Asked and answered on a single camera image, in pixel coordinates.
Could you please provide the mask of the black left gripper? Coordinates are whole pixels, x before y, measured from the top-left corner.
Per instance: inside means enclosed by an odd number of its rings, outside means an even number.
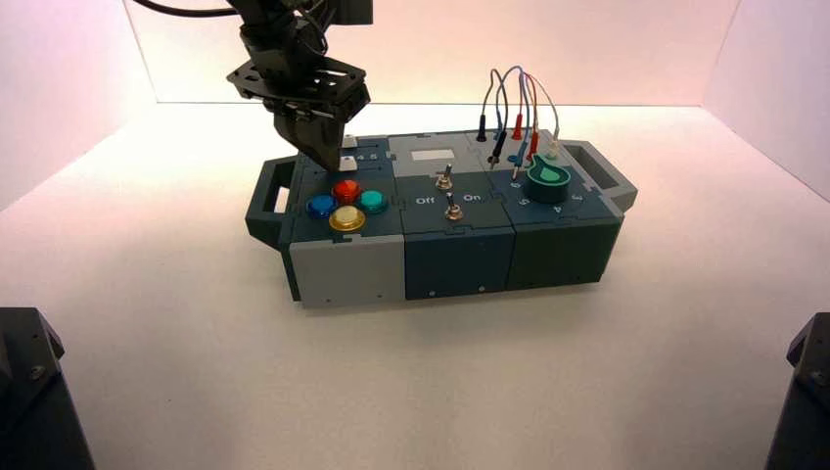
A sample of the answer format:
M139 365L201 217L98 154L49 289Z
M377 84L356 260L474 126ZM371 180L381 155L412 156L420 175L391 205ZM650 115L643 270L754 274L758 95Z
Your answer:
M323 58L300 77L280 81L267 77L248 61L226 79L244 99L256 100L274 113L274 127L285 140L327 171L338 171L343 124L370 101L366 72ZM298 112L301 116L280 115Z

